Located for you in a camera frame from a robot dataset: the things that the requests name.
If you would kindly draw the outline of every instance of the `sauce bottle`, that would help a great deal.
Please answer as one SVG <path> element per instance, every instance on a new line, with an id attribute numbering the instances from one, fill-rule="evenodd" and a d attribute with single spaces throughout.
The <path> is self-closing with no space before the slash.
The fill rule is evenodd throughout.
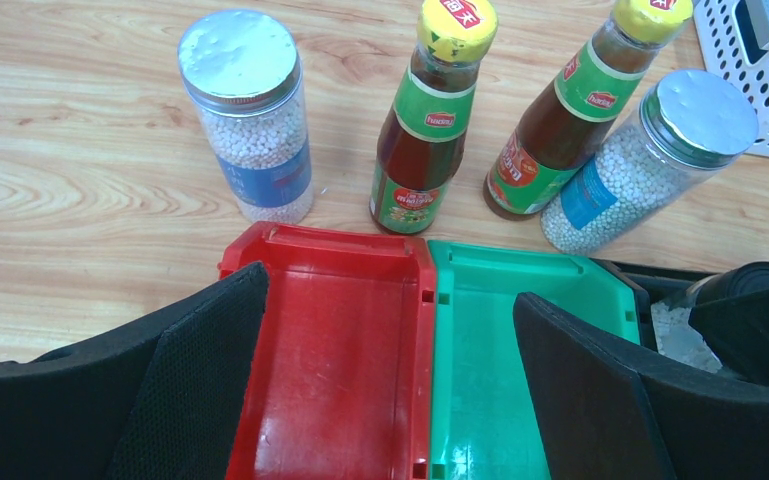
<path id="1" fill-rule="evenodd" d="M 692 16 L 692 0 L 617 0 L 523 113 L 487 173 L 490 209 L 508 220 L 542 210 L 590 159 L 658 52 Z"/>
<path id="2" fill-rule="evenodd" d="M 392 234 L 434 221 L 463 158 L 481 60 L 496 35 L 487 0 L 425 0 L 411 56 L 378 138 L 369 211 Z"/>

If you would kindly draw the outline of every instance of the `silver lid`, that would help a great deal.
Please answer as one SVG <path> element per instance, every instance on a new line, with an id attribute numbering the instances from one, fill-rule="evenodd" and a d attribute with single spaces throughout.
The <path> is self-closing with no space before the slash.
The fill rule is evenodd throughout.
<path id="1" fill-rule="evenodd" d="M 758 115 L 746 97 L 704 70 L 666 75 L 647 92 L 640 117 L 665 152 L 695 168 L 725 167 L 758 138 Z"/>
<path id="2" fill-rule="evenodd" d="M 220 114 L 277 108 L 301 80 L 289 30 L 252 10 L 219 11 L 190 26 L 178 44 L 178 68 L 193 101 Z"/>

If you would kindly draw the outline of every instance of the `green plastic tray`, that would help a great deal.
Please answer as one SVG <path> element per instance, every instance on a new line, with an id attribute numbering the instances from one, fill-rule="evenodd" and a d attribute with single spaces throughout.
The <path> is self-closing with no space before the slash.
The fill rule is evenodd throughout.
<path id="1" fill-rule="evenodd" d="M 431 479 L 550 478 L 513 326 L 534 292 L 640 341 L 634 294 L 583 257 L 429 241 L 437 267 Z"/>

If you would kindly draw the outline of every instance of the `tabletop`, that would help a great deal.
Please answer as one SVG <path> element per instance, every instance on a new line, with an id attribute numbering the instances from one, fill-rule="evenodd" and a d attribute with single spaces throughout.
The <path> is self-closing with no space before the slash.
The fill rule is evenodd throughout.
<path id="1" fill-rule="evenodd" d="M 209 285 L 249 223 L 184 92 L 176 48 L 200 17 L 241 5 L 295 36 L 316 198 L 304 225 L 376 231 L 379 129 L 415 45 L 419 0 L 0 0 L 0 361 L 29 361 Z M 481 182 L 515 122 L 607 18 L 610 0 L 495 0 L 463 164 L 424 234 L 552 251 Z M 638 88 L 703 68 L 692 24 Z M 601 258 L 723 270 L 769 260 L 769 158 L 746 155 Z"/>

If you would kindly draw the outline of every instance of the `white basket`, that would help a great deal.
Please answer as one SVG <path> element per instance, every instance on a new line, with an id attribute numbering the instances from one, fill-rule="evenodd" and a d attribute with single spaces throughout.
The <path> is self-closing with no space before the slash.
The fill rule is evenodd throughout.
<path id="1" fill-rule="evenodd" d="M 754 65 L 746 57 L 735 7 L 747 2 L 758 45 L 766 53 Z M 760 138 L 749 153 L 769 157 L 769 0 L 698 0 L 694 12 L 705 68 L 739 88 L 758 112 Z"/>

